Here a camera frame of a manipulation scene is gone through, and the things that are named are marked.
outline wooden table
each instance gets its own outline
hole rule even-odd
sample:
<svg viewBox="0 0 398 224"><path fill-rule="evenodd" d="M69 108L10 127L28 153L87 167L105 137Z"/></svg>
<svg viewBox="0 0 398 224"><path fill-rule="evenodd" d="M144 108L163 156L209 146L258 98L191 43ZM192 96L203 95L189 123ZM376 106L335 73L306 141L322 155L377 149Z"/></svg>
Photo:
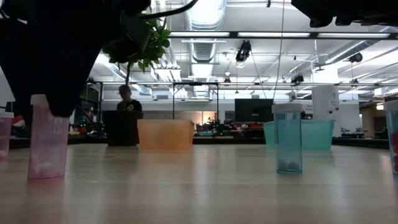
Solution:
<svg viewBox="0 0 398 224"><path fill-rule="evenodd" d="M75 145L64 181L26 183L28 151L0 164L0 223L398 223L387 150L306 152L275 171L264 145L142 152Z"/></svg>

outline computer monitor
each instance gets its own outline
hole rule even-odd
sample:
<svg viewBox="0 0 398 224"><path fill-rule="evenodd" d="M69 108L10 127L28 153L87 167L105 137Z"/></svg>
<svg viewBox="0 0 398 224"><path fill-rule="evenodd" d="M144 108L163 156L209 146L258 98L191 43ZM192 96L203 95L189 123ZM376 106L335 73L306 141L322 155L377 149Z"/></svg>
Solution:
<svg viewBox="0 0 398 224"><path fill-rule="evenodd" d="M270 122L274 120L272 105L268 99L235 99L235 120L237 122Z"/></svg>

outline black cable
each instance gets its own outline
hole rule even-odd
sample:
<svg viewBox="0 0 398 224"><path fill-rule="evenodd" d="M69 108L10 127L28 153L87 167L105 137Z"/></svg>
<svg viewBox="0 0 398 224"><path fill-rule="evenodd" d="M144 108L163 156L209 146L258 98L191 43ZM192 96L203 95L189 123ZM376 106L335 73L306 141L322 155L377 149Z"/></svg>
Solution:
<svg viewBox="0 0 398 224"><path fill-rule="evenodd" d="M274 101L275 101L276 87L278 85L278 80L279 80L280 61L282 60L280 55L282 54L282 42L284 40L284 22L285 22L285 0L284 0L283 8L282 8L282 30L280 32L280 48L279 48L278 73L277 73L277 76L276 76L274 96L272 97L272 100L274 100Z"/></svg>
<svg viewBox="0 0 398 224"><path fill-rule="evenodd" d="M259 77L259 81L260 81L260 85L261 85L262 92L264 93L264 96L265 96L266 99L267 99L266 91L264 90L264 87L262 86L262 81L261 81L261 78L260 78L259 70L257 69L256 61L255 61L255 59L254 59L253 51L250 51L250 53L251 53L251 56L253 57L254 68L256 68L257 77Z"/></svg>
<svg viewBox="0 0 398 224"><path fill-rule="evenodd" d="M166 12L158 12L155 14L148 14L148 15L140 15L138 16L141 19L157 19L160 17L166 17L166 16L172 16L172 15L176 15L176 14L180 14L182 12L185 12L187 10L189 10L190 8L192 8L199 0L192 0L190 3L188 3L187 5L178 8L178 9L174 9L171 11L166 11Z"/></svg>

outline person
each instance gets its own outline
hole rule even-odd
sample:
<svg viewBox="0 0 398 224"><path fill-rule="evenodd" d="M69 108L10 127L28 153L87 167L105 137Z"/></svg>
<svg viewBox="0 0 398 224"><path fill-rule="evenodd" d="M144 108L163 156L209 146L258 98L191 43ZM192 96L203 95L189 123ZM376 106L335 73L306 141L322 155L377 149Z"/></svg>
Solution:
<svg viewBox="0 0 398 224"><path fill-rule="evenodd" d="M131 98L131 90L128 85L121 85L119 87L119 94L123 100L118 103L117 110L142 112L141 103Z"/></svg>

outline fluorescent light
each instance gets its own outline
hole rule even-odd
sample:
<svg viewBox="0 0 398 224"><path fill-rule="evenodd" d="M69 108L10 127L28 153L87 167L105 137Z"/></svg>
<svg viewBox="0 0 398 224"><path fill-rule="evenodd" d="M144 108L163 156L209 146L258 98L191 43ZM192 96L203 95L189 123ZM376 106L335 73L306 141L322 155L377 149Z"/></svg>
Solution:
<svg viewBox="0 0 398 224"><path fill-rule="evenodd" d="M386 38L390 34L373 34L373 33L356 33L356 34L344 34L344 33L320 33L319 38Z"/></svg>
<svg viewBox="0 0 398 224"><path fill-rule="evenodd" d="M133 82L140 85L172 85L171 82Z"/></svg>
<svg viewBox="0 0 398 224"><path fill-rule="evenodd" d="M126 84L125 82L105 82L104 85L123 85Z"/></svg>
<svg viewBox="0 0 398 224"><path fill-rule="evenodd" d="M306 32L238 32L238 37L309 37Z"/></svg>
<svg viewBox="0 0 398 224"><path fill-rule="evenodd" d="M229 32L172 32L169 37L229 37Z"/></svg>
<svg viewBox="0 0 398 224"><path fill-rule="evenodd" d="M183 44L200 43L200 44L226 44L226 40L181 40Z"/></svg>

